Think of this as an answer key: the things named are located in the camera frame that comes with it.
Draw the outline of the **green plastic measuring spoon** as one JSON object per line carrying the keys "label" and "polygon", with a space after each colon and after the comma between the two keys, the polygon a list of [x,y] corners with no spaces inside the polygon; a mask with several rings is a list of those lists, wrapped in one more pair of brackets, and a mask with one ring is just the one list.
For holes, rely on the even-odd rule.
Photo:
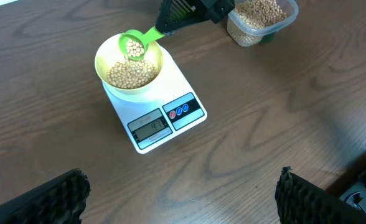
{"label": "green plastic measuring spoon", "polygon": [[150,28],[145,34],[138,30],[127,30],[118,39],[119,48],[124,56],[133,60],[142,60],[149,48],[149,44],[161,39],[165,34],[155,27]]}

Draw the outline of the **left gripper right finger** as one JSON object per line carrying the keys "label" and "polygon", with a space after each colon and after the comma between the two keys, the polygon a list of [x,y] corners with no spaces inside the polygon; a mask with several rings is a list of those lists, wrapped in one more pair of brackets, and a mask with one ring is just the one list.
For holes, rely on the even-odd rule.
{"label": "left gripper right finger", "polygon": [[281,224],[366,224],[366,213],[284,167],[274,198]]}

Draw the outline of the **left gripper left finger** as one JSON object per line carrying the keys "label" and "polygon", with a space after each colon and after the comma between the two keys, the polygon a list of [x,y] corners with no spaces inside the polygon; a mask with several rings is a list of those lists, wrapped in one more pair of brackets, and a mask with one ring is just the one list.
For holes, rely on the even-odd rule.
{"label": "left gripper left finger", "polygon": [[80,169],[72,169],[0,205],[0,223],[81,224],[91,188]]}

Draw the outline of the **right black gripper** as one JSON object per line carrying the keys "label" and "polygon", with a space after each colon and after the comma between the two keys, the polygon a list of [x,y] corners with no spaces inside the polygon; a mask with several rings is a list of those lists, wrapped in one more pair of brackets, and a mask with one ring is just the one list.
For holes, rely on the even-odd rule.
{"label": "right black gripper", "polygon": [[163,0],[155,28],[169,35],[178,29],[208,20],[216,24],[234,8],[234,0]]}

